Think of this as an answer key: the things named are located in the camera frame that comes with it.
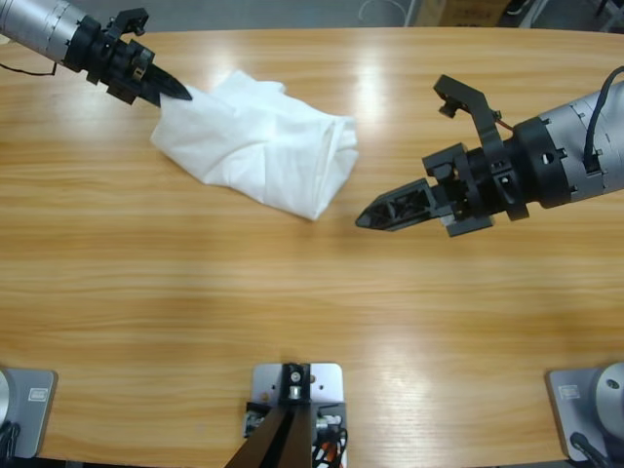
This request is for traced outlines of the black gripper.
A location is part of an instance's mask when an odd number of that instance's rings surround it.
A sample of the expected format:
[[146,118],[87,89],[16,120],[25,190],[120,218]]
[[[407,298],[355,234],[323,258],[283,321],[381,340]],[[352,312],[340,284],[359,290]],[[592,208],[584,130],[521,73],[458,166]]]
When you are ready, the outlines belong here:
[[192,100],[182,83],[153,64],[151,50],[135,40],[122,40],[124,34],[142,35],[147,21],[147,17],[114,17],[102,26],[91,17],[78,20],[73,37],[65,42],[62,65],[85,71],[90,83],[104,84],[110,95],[127,104],[137,98],[155,106],[161,105],[161,97]]
[[502,158],[490,161],[478,147],[458,143],[423,160],[429,186],[421,178],[377,196],[356,219],[360,228],[397,231],[441,219],[458,236],[493,226],[493,217],[528,217],[527,205],[544,209],[571,202],[562,149],[548,133],[549,118],[533,117],[516,125],[502,142]]

